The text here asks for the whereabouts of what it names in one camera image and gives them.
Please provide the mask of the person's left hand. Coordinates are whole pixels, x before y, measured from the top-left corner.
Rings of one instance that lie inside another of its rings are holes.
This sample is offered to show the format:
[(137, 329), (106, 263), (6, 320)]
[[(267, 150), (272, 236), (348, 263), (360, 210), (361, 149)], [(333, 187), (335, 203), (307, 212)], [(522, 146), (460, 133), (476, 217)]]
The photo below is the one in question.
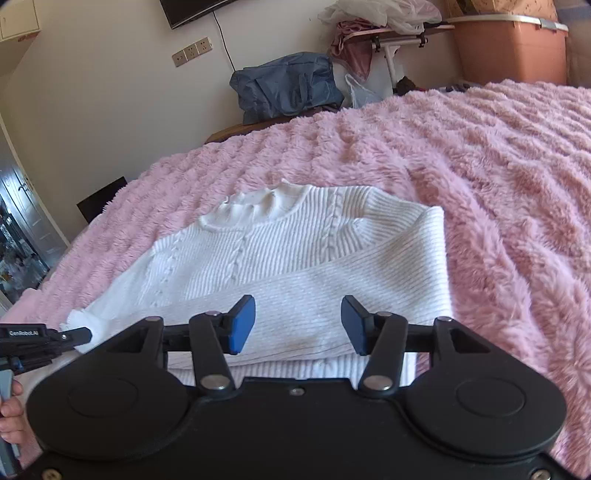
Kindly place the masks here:
[(14, 380), (12, 382), (12, 396), (1, 401), (1, 438), (13, 445), (21, 445), (26, 437), (24, 407), (18, 398), (22, 393), (23, 386)]

